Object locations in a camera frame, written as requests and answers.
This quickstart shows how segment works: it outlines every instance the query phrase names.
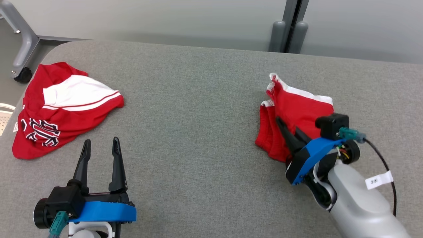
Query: gray tablecloth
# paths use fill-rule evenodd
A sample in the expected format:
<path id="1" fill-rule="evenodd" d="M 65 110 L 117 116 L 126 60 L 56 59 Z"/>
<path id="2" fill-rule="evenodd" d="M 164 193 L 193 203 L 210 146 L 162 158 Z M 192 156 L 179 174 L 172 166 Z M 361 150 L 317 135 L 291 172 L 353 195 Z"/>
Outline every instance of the gray tablecloth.
<path id="1" fill-rule="evenodd" d="M 391 167 L 398 219 L 423 237 L 423 66 L 282 53 L 131 42 L 72 42 L 43 64 L 65 61 L 118 89 L 125 106 L 94 130 L 32 161 L 15 159 L 12 133 L 20 102 L 0 138 L 1 237 L 44 237 L 32 211 L 72 177 L 91 139 L 91 192 L 107 191 L 111 145 L 120 138 L 128 194 L 138 220 L 122 237 L 339 237 L 285 165 L 254 145 L 269 73 L 331 96 L 335 111 L 365 132 Z M 384 167 L 369 146 L 353 166 L 365 177 Z M 389 185 L 378 188 L 392 202 Z"/>

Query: red cloth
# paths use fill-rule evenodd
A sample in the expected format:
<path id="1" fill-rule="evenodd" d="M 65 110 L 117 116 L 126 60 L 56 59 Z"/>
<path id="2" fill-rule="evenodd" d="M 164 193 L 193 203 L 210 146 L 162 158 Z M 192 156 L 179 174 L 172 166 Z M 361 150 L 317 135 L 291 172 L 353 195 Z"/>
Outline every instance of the red cloth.
<path id="1" fill-rule="evenodd" d="M 38 66 L 23 99 L 12 146 L 20 159 L 41 157 L 100 124 L 124 106 L 117 90 L 65 62 Z"/>
<path id="2" fill-rule="evenodd" d="M 320 129 L 315 127 L 314 122 L 318 117 L 333 113 L 332 98 L 290 87 L 274 73 L 270 74 L 270 80 L 266 92 L 271 99 L 260 106 L 260 130 L 255 143 L 270 158 L 285 162 L 290 152 L 276 124 L 276 117 L 287 124 L 291 133 L 294 134 L 298 127 L 310 138 L 316 139 L 320 137 Z"/>

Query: floor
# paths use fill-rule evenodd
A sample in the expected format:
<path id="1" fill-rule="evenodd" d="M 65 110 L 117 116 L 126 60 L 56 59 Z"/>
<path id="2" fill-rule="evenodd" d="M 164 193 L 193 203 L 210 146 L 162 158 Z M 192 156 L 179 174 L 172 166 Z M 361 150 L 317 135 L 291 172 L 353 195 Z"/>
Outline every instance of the floor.
<path id="1" fill-rule="evenodd" d="M 6 20 L 0 19 L 0 103 L 15 106 L 27 87 L 27 84 L 18 83 L 13 78 L 9 78 L 13 60 L 21 43 L 21 34 L 13 33 Z M 34 73 L 44 56 L 63 43 L 65 42 L 41 40 L 26 66 Z"/>

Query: white label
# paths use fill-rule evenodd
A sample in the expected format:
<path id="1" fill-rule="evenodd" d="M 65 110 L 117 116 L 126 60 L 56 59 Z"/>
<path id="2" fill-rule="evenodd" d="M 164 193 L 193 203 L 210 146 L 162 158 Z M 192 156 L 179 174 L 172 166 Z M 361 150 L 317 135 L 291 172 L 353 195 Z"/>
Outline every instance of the white label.
<path id="1" fill-rule="evenodd" d="M 15 123 L 15 127 L 13 128 L 13 132 L 17 132 L 18 131 L 18 123 Z"/>
<path id="2" fill-rule="evenodd" d="M 377 188 L 382 184 L 393 182 L 394 178 L 392 177 L 391 171 L 388 171 L 384 174 L 378 174 L 376 176 L 368 178 L 365 181 L 367 189 L 370 190 L 372 188 Z"/>

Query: teal connector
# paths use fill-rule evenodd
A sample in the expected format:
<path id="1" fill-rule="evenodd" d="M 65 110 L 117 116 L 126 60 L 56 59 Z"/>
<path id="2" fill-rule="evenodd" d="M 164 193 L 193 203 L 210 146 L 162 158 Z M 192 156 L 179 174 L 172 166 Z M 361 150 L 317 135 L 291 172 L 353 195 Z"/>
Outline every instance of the teal connector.
<path id="1" fill-rule="evenodd" d="M 53 224 L 50 227 L 50 237 L 59 237 L 62 233 L 63 228 L 68 224 L 69 217 L 67 212 L 60 211 L 56 214 L 56 217 L 53 220 Z"/>
<path id="2" fill-rule="evenodd" d="M 347 140 L 355 140 L 358 143 L 364 143 L 364 138 L 366 138 L 366 134 L 358 132 L 358 130 L 354 130 L 348 127 L 341 127 L 339 129 L 339 138 L 347 139 Z"/>

